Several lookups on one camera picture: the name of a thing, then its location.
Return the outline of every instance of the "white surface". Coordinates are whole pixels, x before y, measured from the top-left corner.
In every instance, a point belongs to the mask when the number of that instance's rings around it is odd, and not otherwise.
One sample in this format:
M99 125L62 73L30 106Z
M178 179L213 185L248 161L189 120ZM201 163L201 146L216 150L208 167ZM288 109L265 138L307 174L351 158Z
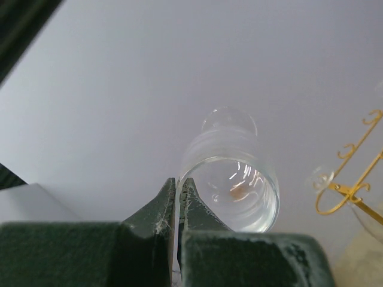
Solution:
M303 183L338 166L383 107L382 11L380 0L68 0L1 88L0 162L84 219L123 219L177 176L204 117L235 106L275 159L274 230L333 254L349 210L317 215Z
M0 222L79 221L80 218L38 184L0 192Z

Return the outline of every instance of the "clear glass container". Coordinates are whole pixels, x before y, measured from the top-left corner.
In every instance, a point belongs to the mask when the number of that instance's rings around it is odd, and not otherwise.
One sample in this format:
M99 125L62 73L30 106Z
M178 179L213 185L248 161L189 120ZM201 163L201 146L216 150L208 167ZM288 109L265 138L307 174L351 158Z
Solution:
M233 231L265 232L278 216L278 181L245 112L224 107L206 118L184 153L178 193L187 178Z

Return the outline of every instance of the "gold wire stand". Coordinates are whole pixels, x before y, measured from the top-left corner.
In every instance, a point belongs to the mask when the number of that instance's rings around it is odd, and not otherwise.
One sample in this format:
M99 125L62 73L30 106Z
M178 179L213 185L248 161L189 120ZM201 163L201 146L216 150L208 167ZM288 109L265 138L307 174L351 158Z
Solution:
M339 168L334 172L332 180L329 183L329 186L326 188L329 188L333 191L337 191L339 194L342 194L344 197L341 200L340 203L338 203L336 206L333 208L326 210L326 211L321 211L319 210L319 201L322 198L322 195L324 194L325 189L322 189L317 196L317 200L315 202L315 209L317 212L321 215L328 215L331 214L338 209L340 209L342 206L344 206L347 201L350 201L351 203L354 203L356 206L358 206L361 210L366 212L368 215L370 215L373 219L378 221L380 224L383 225L383 217L372 210L369 206L363 203L362 198L358 198L355 196L356 192L360 190L361 188L364 188L366 191L370 190L370 184L363 182L367 175L371 172L371 170L376 166L379 160L383 160L383 149L380 151L380 153L374 158L374 160L370 163L369 167L363 172L363 174L360 176L358 181L354 184L354 186L349 187L346 185L341 185L333 182L334 178L339 174L339 172L344 168L344 166L347 164L347 162L351 159L351 157L355 154L355 152L359 149L359 147L362 145L362 143L366 140L366 138L370 135L371 131L375 128L375 126L379 123L381 118L383 117L383 112L379 109L373 110L372 112L369 113L369 115L374 115L376 114L375 118L366 121L366 119L363 119L363 124L370 126L368 131L364 134L364 136L359 140L358 144L354 145L353 143L349 143L344 146L344 148L349 148L348 153L345 155L342 155L341 152L338 151L338 157L343 161L343 163L339 166ZM318 189L318 186L314 183L313 184L314 188Z

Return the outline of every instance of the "small orange object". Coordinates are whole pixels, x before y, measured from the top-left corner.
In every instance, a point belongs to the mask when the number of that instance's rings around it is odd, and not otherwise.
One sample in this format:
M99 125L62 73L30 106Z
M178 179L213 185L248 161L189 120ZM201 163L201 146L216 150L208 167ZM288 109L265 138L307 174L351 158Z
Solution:
M239 185L237 187L234 187L230 190L230 195L235 199L235 200L241 200L246 196L246 187Z

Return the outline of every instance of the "gold metal hook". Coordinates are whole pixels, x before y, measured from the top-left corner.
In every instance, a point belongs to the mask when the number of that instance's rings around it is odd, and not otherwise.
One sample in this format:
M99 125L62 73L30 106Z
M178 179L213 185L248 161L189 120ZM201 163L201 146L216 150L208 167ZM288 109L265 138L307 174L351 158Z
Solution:
M344 161L342 164L339 166L339 168L334 172L334 176L332 180L339 174L339 172L343 169L343 167L347 164L347 162L350 160L350 158L355 154L356 150L359 149L359 147L362 145L362 143L366 140L366 138L370 135L371 131L374 129L374 127L379 123L380 119L383 117L383 112L379 109L373 110L369 112L369 115L376 114L376 117L373 118L372 120L367 121L365 118L363 119L363 124L365 125L370 125L370 128L368 131L364 134L364 136L359 140L358 144L354 145L353 143L349 143L344 146L344 148L350 148L350 150L342 155L340 151L338 151L338 157L340 159L343 159ZM364 188L366 191L369 191L371 186L370 184L363 182L368 174L371 172L371 170L376 166L379 160L383 159L383 149L382 151L378 154L378 156L375 157L375 159L370 163L369 167L363 172L363 174L360 176L358 181L354 184L353 187L337 184L334 182L329 182L329 185L320 190L318 193L317 199L315 201L315 209L316 211L321 214L321 215L328 215L331 214L338 209L340 209L342 206L344 206L348 201L351 203L355 204L358 206L362 211L366 212L368 215L370 215L373 219L378 221L380 224L383 225L383 217L376 213L374 210L372 210L369 206L365 205L363 203L362 198L358 198L355 196L356 192L359 191L360 189ZM314 183L314 188L319 189L321 185L315 185ZM339 194L342 194L344 197L341 200L340 203L338 203L336 206L329 210L322 211L319 209L319 202L326 191L326 189L330 189L333 191L338 192Z

